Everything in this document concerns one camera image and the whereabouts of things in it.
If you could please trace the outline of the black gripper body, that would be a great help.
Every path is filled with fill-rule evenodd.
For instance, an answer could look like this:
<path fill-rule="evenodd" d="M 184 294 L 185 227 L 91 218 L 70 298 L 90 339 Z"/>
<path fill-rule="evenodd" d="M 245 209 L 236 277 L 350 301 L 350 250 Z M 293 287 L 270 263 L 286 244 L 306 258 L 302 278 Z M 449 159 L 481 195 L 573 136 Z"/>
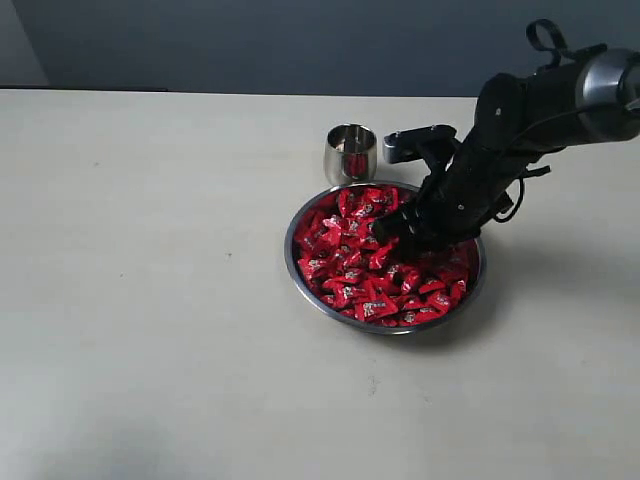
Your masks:
<path fill-rule="evenodd" d="M 400 209 L 399 239 L 412 249 L 441 249 L 474 239 L 491 220 L 510 221 L 524 199 L 525 154 L 494 150 L 476 134 L 458 143 Z"/>

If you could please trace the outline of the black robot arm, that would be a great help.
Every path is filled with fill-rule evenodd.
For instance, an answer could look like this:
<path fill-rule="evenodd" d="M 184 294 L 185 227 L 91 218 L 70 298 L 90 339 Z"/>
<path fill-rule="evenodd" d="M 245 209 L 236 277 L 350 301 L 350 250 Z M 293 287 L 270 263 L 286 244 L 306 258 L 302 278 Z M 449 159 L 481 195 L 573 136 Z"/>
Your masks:
<path fill-rule="evenodd" d="M 406 252 L 439 249 L 477 238 L 489 221 L 506 223 L 523 200 L 512 183 L 549 173 L 541 157 L 567 147 L 623 142 L 639 134 L 639 55 L 596 45 L 571 62 L 530 77 L 500 73 L 483 86 L 464 140 L 449 125 L 385 137 L 390 164 L 423 160 L 418 193 L 374 221 L 380 243 Z"/>

